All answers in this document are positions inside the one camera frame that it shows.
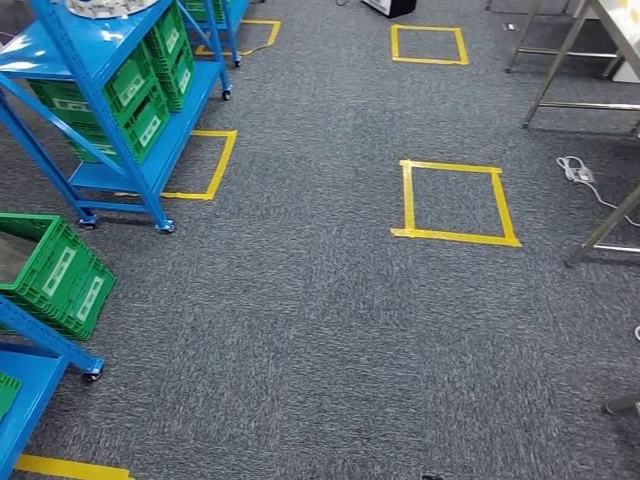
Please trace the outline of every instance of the caster wheel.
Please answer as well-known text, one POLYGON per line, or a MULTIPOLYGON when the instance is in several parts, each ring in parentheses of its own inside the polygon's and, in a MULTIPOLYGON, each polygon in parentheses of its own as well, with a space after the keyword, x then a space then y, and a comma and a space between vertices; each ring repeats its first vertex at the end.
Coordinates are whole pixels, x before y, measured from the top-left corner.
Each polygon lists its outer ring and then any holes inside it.
POLYGON ((176 231, 176 225, 174 223, 173 220, 168 220, 168 224, 167 226, 161 228, 161 227, 158 227, 158 225, 156 225, 155 229, 158 230, 158 233, 159 233, 161 235, 168 235, 170 233, 175 232, 176 231))
POLYGON ((84 373, 82 374, 82 380, 84 380, 85 383, 94 383, 101 376, 102 370, 98 373, 84 373))
POLYGON ((82 230, 95 230, 96 228, 97 228, 97 224, 97 218, 95 215, 88 220, 78 220, 78 226, 79 226, 82 230))

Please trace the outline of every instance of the yellow floor tape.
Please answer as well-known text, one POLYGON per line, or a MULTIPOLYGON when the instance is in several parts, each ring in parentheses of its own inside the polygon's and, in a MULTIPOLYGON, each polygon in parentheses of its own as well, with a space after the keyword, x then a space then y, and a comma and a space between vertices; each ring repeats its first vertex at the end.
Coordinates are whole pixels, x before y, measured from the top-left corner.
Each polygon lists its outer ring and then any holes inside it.
POLYGON ((134 480, 129 476, 128 470, 122 468, 69 462, 68 460, 36 457, 34 455, 20 455, 14 468, 24 472, 73 480, 134 480))

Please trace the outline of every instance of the blue metal shelf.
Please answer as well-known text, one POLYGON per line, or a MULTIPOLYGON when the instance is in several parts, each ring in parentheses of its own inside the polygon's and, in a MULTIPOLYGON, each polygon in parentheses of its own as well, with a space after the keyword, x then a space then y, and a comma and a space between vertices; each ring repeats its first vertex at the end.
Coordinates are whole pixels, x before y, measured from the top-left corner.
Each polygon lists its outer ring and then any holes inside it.
MULTIPOLYGON (((72 48, 80 57, 89 78, 103 86, 171 2, 160 0, 126 20, 78 17, 68 11, 64 2, 55 4, 54 11, 69 32, 72 48)), ((0 50, 0 71, 20 78, 73 80, 64 60, 38 19, 0 50)))
POLYGON ((8 478, 38 420, 49 403, 69 362, 64 357, 45 357, 3 349, 0 371, 22 384, 8 412, 0 422, 0 478, 8 478))
POLYGON ((34 344, 0 343, 0 371, 22 382, 11 407, 0 421, 0 479, 6 479, 68 366, 98 375, 104 361, 2 295, 0 323, 34 344))
MULTIPOLYGON (((32 0, 37 20, 24 33, 0 51, 0 87, 53 124, 100 163, 81 164, 67 179, 21 121, 0 90, 0 123, 15 136, 40 169, 63 195, 84 225, 94 225, 93 209, 147 213, 158 231, 172 232, 174 222, 167 218, 160 202, 162 188, 184 148, 191 130, 202 113, 214 85, 220 79, 223 98, 228 100, 231 85, 222 60, 218 35, 208 37, 177 0, 159 0, 146 10, 127 19, 90 20, 66 10, 63 2, 32 0), (103 88, 119 66, 143 40, 152 26, 176 2, 187 23, 194 26, 203 43, 215 53, 209 61, 197 62, 192 86, 182 111, 172 114, 168 124, 146 161, 138 165, 120 127, 109 109, 103 88), (105 156, 85 138, 35 101, 11 82, 7 75, 30 79, 73 81, 95 115, 120 164, 105 156), (131 192, 140 203, 88 200, 82 189, 131 192)), ((205 2, 206 25, 217 31, 213 6, 205 2)))
MULTIPOLYGON (((166 131, 148 154, 149 160, 140 170, 151 190, 159 195, 182 153, 198 117, 209 98, 222 64, 219 62, 195 62, 193 83, 184 100, 183 110, 171 115, 166 131)), ((131 180, 122 177, 102 163, 82 163, 73 173, 69 183, 77 188, 106 190, 113 192, 137 192, 131 180)))

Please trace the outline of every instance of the green plastic crate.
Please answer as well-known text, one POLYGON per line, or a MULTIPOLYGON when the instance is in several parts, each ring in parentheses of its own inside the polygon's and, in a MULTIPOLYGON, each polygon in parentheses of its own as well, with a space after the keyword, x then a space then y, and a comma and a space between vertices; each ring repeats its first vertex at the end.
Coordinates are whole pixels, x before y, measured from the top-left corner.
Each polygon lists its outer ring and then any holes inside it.
POLYGON ((115 277, 99 260, 80 276, 75 285, 75 295, 69 302, 61 324, 61 333, 77 340, 88 340, 97 322, 106 297, 115 284, 115 277))
POLYGON ((0 294, 29 313, 65 308, 75 278, 95 258, 57 215, 0 213, 0 231, 38 242, 11 283, 0 294))
MULTIPOLYGON (((39 240, 14 282, 20 283, 20 278, 31 275, 32 290, 35 291, 28 296, 16 295, 0 284, 0 293, 66 337, 86 340, 91 336, 97 315, 115 281, 106 266, 57 215, 2 213, 0 230, 39 240), (56 261, 60 251, 63 256, 56 261), (54 268, 47 268, 54 263, 54 268), (55 302, 51 301, 52 297, 47 295, 48 292, 42 292, 43 287, 35 288, 43 284, 49 289, 56 288, 55 302)), ((11 333, 5 328, 0 332, 11 333)))
MULTIPOLYGON (((115 72, 103 93, 115 121, 122 124, 149 93, 154 77, 149 52, 140 44, 115 72)), ((72 127, 75 123, 97 125, 89 104, 73 82, 29 80, 29 84, 43 105, 72 127)))
POLYGON ((0 420, 11 408, 21 384, 18 379, 0 372, 0 420))
MULTIPOLYGON (((181 0, 184 8, 193 17, 196 22, 206 22, 207 14, 205 11, 205 0, 181 0)), ((230 0, 227 0, 227 5, 231 5, 230 0)), ((220 0, 213 0, 214 16, 217 23, 224 22, 224 12, 222 10, 222 5, 220 0)))
POLYGON ((193 54, 188 42, 183 44, 170 73, 157 72, 160 86, 167 96, 170 111, 182 110, 184 98, 193 80, 193 72, 193 54))
MULTIPOLYGON (((73 142, 70 142, 70 143, 71 143, 71 148, 72 148, 73 151, 75 152, 75 154, 78 155, 78 157, 80 160, 82 160, 85 163, 100 163, 100 160, 91 155, 91 153, 88 152, 87 150, 85 150, 84 148, 78 146, 78 145, 76 145, 73 142)), ((115 154, 115 151, 113 150, 113 147, 112 145, 109 145, 109 143, 94 143, 94 142, 91 142, 91 143, 93 143, 94 147, 97 148, 98 150, 105 154, 106 156, 110 158, 111 160, 113 160, 114 162, 118 163, 118 164, 120 163, 120 159, 118 158, 118 155, 115 154)))
POLYGON ((174 57, 186 37, 178 6, 172 4, 144 37, 152 59, 174 57))
MULTIPOLYGON (((167 98, 156 79, 149 94, 138 105, 131 119, 121 125, 120 128, 134 158, 137 163, 140 164, 167 125, 169 115, 167 98)), ((92 139, 103 138, 106 144, 109 145, 104 133, 97 125, 75 123, 73 128, 91 143, 94 143, 92 139)), ((88 152, 82 150, 93 161, 97 161, 88 152)))

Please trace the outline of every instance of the crate label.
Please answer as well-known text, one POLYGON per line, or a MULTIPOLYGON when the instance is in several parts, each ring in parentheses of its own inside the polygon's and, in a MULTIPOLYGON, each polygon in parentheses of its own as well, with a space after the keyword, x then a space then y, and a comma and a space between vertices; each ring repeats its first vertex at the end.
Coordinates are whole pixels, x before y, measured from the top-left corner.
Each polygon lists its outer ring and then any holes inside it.
POLYGON ((42 288, 42 291, 49 297, 54 296, 57 290, 58 286, 62 281, 64 274, 66 273, 66 270, 69 269, 69 266, 71 265, 71 262, 73 261, 73 257, 75 256, 75 250, 69 247, 64 247, 60 258, 58 259, 58 263, 56 264, 56 268, 54 268, 49 278, 47 280, 47 283, 42 288))
POLYGON ((91 112, 87 102, 74 102, 73 100, 65 100, 63 98, 52 98, 54 105, 60 110, 69 110, 72 112, 91 112))
POLYGON ((191 71, 187 68, 182 74, 182 78, 180 81, 180 93, 183 94, 186 90, 186 86, 189 85, 189 80, 191 80, 191 71))
POLYGON ((177 28, 174 27, 174 30, 171 31, 171 34, 169 35, 169 38, 168 38, 165 42, 165 45, 167 45, 167 51, 170 54, 173 52, 176 47, 176 44, 178 43, 178 40, 180 40, 180 33, 177 28))
POLYGON ((89 288, 89 291, 85 296, 85 301, 82 302, 82 305, 81 305, 78 310, 78 313, 75 314, 75 318, 81 322, 87 320, 87 316, 91 311, 91 307, 93 307, 94 304, 96 303, 96 299, 98 298, 98 292, 100 292, 100 288, 102 288, 103 283, 104 283, 103 278, 94 277, 94 281, 91 282, 91 287, 89 288))
POLYGON ((149 122, 149 125, 144 133, 142 134, 142 137, 140 137, 140 144, 142 147, 144 148, 147 146, 149 142, 153 138, 153 134, 158 131, 158 127, 159 127, 161 123, 162 122, 161 122, 158 116, 154 116, 150 122, 149 122))
POLYGON ((102 145, 100 143, 94 143, 94 146, 105 155, 117 155, 115 153, 115 150, 113 149, 112 145, 102 145))
POLYGON ((133 98, 135 97, 143 85, 144 85, 144 79, 142 78, 142 75, 137 74, 134 77, 133 81, 131 81, 126 90, 118 95, 118 98, 120 99, 120 103, 122 103, 123 107, 126 107, 129 104, 129 102, 133 100, 133 98))

